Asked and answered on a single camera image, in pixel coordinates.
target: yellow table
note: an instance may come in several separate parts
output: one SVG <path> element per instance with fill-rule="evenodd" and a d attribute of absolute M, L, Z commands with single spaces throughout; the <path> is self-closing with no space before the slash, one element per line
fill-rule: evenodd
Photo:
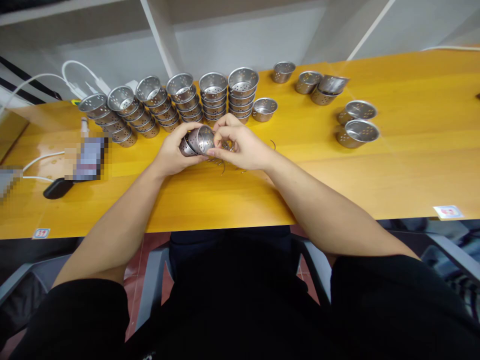
<path fill-rule="evenodd" d="M 318 106 L 295 92 L 299 73 L 351 77 L 331 105 Z M 250 118 L 263 141 L 376 219 L 435 216 L 433 206 L 456 205 L 466 219 L 480 218 L 480 54 L 433 50 L 371 59 L 299 66 L 276 84 L 260 73 L 256 98 L 270 97 L 278 111 L 266 123 Z M 358 149 L 337 143 L 336 114 L 352 99 L 372 102 L 382 137 Z M 31 124 L 3 165 L 75 148 L 80 113 L 67 102 L 17 109 Z M 90 129 L 100 128 L 90 122 Z M 110 148 L 105 178 L 79 183 L 61 199 L 47 200 L 47 183 L 22 179 L 0 208 L 0 238 L 28 238 L 50 228 L 50 238 L 84 236 L 152 161 L 167 133 L 138 137 L 131 148 Z M 64 175 L 64 156 L 43 159 L 26 175 Z M 293 224 L 295 219 L 261 171 L 241 173 L 228 164 L 191 167 L 163 186 L 147 231 Z M 126 211 L 133 211 L 134 205 Z"/>

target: floor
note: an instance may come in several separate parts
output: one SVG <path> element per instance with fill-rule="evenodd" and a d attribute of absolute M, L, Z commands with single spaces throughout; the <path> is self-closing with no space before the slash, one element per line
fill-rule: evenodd
<path fill-rule="evenodd" d="M 298 225 L 292 225 L 290 230 L 293 234 L 307 237 L 302 228 Z M 146 233 L 143 237 L 143 242 L 130 261 L 125 271 L 123 278 L 123 285 L 125 287 L 126 295 L 128 298 L 128 313 L 130 315 L 130 324 L 125 332 L 125 341 L 128 340 L 135 332 L 137 325 L 137 318 L 140 308 L 140 299 L 142 297 L 142 289 L 144 287 L 145 270 L 147 268 L 147 260 L 149 252 L 159 246 L 165 244 L 170 239 L 169 232 L 154 232 Z M 315 292 L 314 283 L 310 275 L 307 263 L 303 256 L 300 260 L 300 266 L 298 268 L 297 276 L 302 279 L 308 286 L 308 293 L 318 303 L 318 297 Z M 163 304 L 170 296 L 172 286 L 174 282 L 166 269 L 163 271 L 163 283 L 161 292 L 161 303 Z"/>

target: black shirt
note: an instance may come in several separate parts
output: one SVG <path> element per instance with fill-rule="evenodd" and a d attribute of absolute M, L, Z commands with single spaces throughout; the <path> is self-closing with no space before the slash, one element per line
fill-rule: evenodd
<path fill-rule="evenodd" d="M 330 309 L 268 246 L 224 242 L 177 274 L 126 342 L 127 296 L 109 280 L 53 288 L 11 359 L 478 359 L 480 328 L 408 256 L 340 257 Z"/>

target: label sticker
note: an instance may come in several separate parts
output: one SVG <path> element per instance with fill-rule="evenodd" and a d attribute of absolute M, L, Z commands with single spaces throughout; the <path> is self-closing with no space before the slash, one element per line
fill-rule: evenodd
<path fill-rule="evenodd" d="M 464 217 L 462 212 L 455 205 L 434 206 L 433 208 L 440 219 L 456 219 Z"/>
<path fill-rule="evenodd" d="M 37 229 L 32 239 L 46 239 L 50 234 L 50 229 Z"/>

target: person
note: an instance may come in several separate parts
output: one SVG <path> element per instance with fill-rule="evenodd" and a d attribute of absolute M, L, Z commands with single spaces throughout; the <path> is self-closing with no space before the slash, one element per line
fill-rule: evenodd
<path fill-rule="evenodd" d="M 167 136 L 153 162 L 95 224 L 11 359 L 477 358 L 478 324 L 430 268 L 231 114 L 214 126 L 216 147 L 208 154 L 269 176 L 333 263 L 331 306 L 319 306 L 292 270 L 285 227 L 172 233 L 170 298 L 125 342 L 126 266 L 166 177 L 206 160 L 179 151 L 186 133 L 200 126 L 184 123 Z M 225 140 L 234 142 L 234 152 L 220 147 Z"/>

